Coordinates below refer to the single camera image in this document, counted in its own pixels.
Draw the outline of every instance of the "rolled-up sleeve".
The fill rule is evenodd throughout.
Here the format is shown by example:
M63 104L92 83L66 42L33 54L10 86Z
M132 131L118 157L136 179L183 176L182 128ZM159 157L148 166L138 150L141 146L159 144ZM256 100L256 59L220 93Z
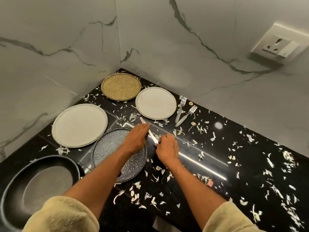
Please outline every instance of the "rolled-up sleeve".
M261 232L235 204L225 202L218 207L206 223L203 232Z
M56 196L27 221L23 232L98 232L99 223L81 202L67 196Z

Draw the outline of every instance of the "butter knife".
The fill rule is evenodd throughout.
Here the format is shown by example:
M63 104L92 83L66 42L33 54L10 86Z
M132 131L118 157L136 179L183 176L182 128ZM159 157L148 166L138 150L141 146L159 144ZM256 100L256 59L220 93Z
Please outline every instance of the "butter knife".
M143 117L141 117L140 119L141 119L141 122L142 122L143 124L146 123L146 122L144 121ZM148 132L149 132L149 134L150 134L152 140L154 141L154 143L156 143L156 144L159 143L158 140L157 140L157 139L155 138L155 136L153 135L153 133L150 131L150 129L149 129Z

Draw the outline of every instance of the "socket hole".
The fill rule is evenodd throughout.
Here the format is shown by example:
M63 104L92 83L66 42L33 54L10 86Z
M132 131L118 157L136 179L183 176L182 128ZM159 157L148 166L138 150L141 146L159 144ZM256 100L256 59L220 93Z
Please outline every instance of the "socket hole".
M278 45L281 41L282 41L282 38L278 39L275 44Z

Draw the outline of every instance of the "countertop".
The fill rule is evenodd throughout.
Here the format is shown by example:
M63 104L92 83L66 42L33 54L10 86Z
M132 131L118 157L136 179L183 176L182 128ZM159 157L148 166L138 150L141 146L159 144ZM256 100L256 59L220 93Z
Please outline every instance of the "countertop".
M123 69L119 72L132 74ZM135 76L141 81L143 89L154 86L151 82ZM180 96L172 94L179 104ZM100 86L77 104L80 103L92 103L104 109L108 116L107 130L120 125L140 123L138 116L133 122L116 118L138 113L134 99L127 103L111 101L102 95ZM309 159L226 117L197 106L197 111L180 125L181 128L175 128L176 113L168 119L168 123L159 121L163 127L152 120L144 119L152 124L150 129L156 135L178 130L176 139L183 165L197 177L200 175L200 178L211 178L214 181L212 189L226 200L233 200L260 229L305 231L309 222L306 211L309 206L306 199L306 189L309 188ZM187 101L183 110L187 112L190 107ZM46 126L0 164L1 195L13 176L29 161L58 153L56 149L59 145L51 136L51 125L52 123ZM92 146L93 144L83 148L70 148L67 154L83 167L86 174L91 171ZM159 215L181 231L200 231L176 179L170 178L167 181L168 169L163 175L161 171L155 170L156 166L166 168L157 158L150 136L147 137L147 148L149 162L144 169L131 181L116 185L111 192L99 220L101 230L150 230L155 216ZM198 154L201 152L205 157L200 160ZM140 194L140 205L147 209L138 209L140 205L130 203L129 188L137 181L140 181L141 188L134 187L134 191ZM125 194L118 197L114 205L112 200L120 190L125 190ZM156 197L157 208L150 205L151 198L144 199L146 192Z

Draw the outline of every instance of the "hand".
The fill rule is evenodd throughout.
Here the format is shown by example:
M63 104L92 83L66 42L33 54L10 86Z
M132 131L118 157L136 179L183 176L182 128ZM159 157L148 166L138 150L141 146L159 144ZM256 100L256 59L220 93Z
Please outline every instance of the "hand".
M169 168L170 164L178 161L178 143L175 140L174 135L168 133L166 136L162 135L159 139L160 144L156 144L157 156L165 167Z
M148 133L150 124L138 124L136 125L126 136L123 143L120 145L120 148L123 148L125 151L134 154L141 150L145 144L145 136Z

